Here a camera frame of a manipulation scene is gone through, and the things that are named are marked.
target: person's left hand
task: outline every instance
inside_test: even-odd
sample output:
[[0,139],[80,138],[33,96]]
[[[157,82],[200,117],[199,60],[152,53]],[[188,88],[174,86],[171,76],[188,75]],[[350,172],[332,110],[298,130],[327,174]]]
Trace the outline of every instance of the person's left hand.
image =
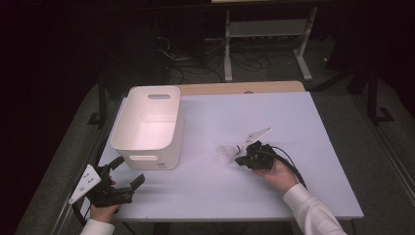
[[115,212],[121,208],[121,205],[109,206],[107,208],[96,208],[91,205],[91,218],[100,222],[109,223]]

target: black cable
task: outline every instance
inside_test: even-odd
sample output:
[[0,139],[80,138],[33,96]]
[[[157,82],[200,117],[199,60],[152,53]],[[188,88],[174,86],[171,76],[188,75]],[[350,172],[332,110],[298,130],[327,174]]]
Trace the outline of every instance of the black cable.
[[294,164],[293,160],[290,158],[290,156],[284,150],[282,150],[278,147],[275,147],[275,146],[271,146],[271,148],[277,149],[277,150],[283,152],[287,156],[287,158],[291,161],[291,164],[293,165],[293,167],[297,168],[296,165]]
[[132,228],[126,222],[123,222],[122,224],[128,229],[128,231],[131,232],[132,235],[137,235],[137,233],[135,233],[134,230],[132,230]]
[[262,150],[256,150],[255,152],[259,153],[259,154],[265,154],[265,155],[272,156],[275,159],[277,159],[278,161],[280,161],[281,163],[283,163],[286,167],[288,167],[290,169],[290,171],[293,172],[293,174],[297,177],[297,179],[304,186],[304,188],[307,188],[307,186],[305,185],[304,179],[302,178],[299,170],[296,167],[294,167],[292,164],[290,164],[286,159],[284,159],[283,157],[281,157],[281,156],[279,156],[275,153],[271,154],[271,153],[268,153],[268,152],[262,151]]

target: person's right hand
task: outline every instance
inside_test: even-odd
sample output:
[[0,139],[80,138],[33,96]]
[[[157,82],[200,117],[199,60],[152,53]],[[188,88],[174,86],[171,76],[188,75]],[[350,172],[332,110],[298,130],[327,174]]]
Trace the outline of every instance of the person's right hand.
[[253,169],[253,173],[263,177],[273,187],[284,192],[299,183],[293,172],[278,160],[274,160],[272,169]]

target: hand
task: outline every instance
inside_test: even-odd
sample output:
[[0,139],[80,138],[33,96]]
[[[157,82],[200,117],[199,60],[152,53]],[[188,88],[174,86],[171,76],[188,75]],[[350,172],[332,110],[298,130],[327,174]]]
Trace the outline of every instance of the hand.
[[253,173],[263,177],[273,187],[284,192],[299,183],[290,169],[278,160],[274,160],[270,170],[253,169]]
[[121,208],[121,205],[109,206],[107,208],[96,208],[91,205],[91,218],[100,222],[109,223],[113,214]]

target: wooden table edge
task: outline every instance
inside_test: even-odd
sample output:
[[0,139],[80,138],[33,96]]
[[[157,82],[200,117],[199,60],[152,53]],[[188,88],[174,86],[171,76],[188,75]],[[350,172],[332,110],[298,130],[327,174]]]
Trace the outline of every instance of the wooden table edge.
[[244,93],[304,92],[299,81],[262,81],[176,85],[181,95],[221,95]]

